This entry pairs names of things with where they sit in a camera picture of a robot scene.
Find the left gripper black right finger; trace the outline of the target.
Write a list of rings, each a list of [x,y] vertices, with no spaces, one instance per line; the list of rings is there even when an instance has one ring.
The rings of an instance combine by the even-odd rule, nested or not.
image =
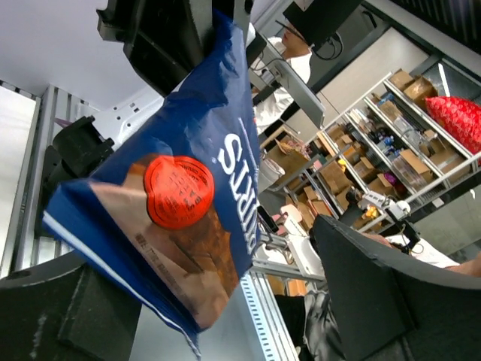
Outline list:
[[[313,224],[347,360],[478,360],[480,279],[429,265],[334,218]]]

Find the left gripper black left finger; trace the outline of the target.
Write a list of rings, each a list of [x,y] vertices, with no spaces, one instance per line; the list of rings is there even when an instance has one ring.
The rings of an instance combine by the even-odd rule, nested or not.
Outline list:
[[[3,360],[128,360],[141,304],[74,253],[1,280]]]

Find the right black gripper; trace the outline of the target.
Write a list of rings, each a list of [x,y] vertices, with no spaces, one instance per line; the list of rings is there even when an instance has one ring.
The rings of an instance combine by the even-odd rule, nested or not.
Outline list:
[[[220,12],[246,35],[252,1],[109,0],[98,15],[98,33],[123,44],[135,72],[168,95],[211,51]]]

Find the blue spicy sweet chilli bag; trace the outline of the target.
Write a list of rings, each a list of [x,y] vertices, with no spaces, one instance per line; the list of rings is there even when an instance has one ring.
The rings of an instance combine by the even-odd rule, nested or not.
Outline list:
[[[193,353],[252,264],[259,142],[244,37],[214,14],[211,53],[43,222],[182,333]]]

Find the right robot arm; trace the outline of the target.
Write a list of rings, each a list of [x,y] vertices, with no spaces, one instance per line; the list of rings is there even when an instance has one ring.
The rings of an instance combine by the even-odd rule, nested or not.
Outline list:
[[[112,111],[81,117],[47,149],[42,205],[58,184],[118,182],[143,153],[189,155],[214,176],[213,205],[236,235],[256,232],[259,149],[247,75],[247,1],[110,1],[98,32],[120,43],[147,88]]]

